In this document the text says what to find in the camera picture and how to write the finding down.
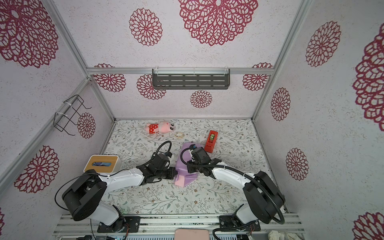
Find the pink wrapping paper sheet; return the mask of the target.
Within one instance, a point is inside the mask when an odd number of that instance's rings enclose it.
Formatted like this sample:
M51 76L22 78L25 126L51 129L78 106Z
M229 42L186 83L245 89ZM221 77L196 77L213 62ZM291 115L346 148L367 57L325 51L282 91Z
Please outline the pink wrapping paper sheet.
M184 143L181 150L189 148L190 145L192 144L194 143L192 142ZM192 159L191 153L188 151L185 151L183 153L183 159L185 162L190 161ZM186 187L187 185L191 184L193 181L197 180L199 176L198 172L195 172L195 173L188 172L188 166L181 161L180 156L177 159L175 168L176 168L176 171L178 172L175 178L175 185L178 187L182 187L182 188Z

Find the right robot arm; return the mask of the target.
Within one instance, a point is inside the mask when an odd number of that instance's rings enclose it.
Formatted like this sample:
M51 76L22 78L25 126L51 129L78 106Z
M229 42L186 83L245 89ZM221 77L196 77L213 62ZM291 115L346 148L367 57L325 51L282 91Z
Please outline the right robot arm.
M239 223L232 228L216 228L213 237L218 240L217 232L234 232L245 230L247 227L271 221L283 225L286 223L281 210L286 202L285 196L263 171L257 174L247 174L235 169L220 159L212 159L202 147L190 145L180 153L180 160L191 173L200 172L206 177L224 181L243 191L247 203L241 205L234 213L233 220Z

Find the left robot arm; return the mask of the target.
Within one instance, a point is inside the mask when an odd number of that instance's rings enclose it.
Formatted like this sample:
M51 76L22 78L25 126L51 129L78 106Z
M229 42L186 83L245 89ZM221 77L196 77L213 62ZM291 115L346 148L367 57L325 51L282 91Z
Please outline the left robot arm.
M74 183L63 192L65 209L74 221L90 219L119 232L127 225L125 217L118 207L102 202L102 197L122 188L172 180L177 175L176 168L170 166L172 159L173 154L169 151L155 152L145 164L112 175L88 170L74 178Z

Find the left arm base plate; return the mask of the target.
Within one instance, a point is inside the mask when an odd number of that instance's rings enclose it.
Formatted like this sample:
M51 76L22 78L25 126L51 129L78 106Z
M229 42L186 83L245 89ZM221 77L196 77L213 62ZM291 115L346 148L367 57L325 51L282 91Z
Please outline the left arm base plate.
M141 217L125 216L125 219L118 218L115 223L110 226L100 223L97 233L137 233L139 231Z

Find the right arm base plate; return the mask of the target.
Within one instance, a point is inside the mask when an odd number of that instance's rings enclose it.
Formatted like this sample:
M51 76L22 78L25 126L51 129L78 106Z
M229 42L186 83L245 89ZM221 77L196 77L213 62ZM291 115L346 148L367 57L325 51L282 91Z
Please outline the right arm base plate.
M261 226L256 220L253 224L247 225L242 223L235 215L219 216L220 230L222 232L243 231L243 232L259 232Z

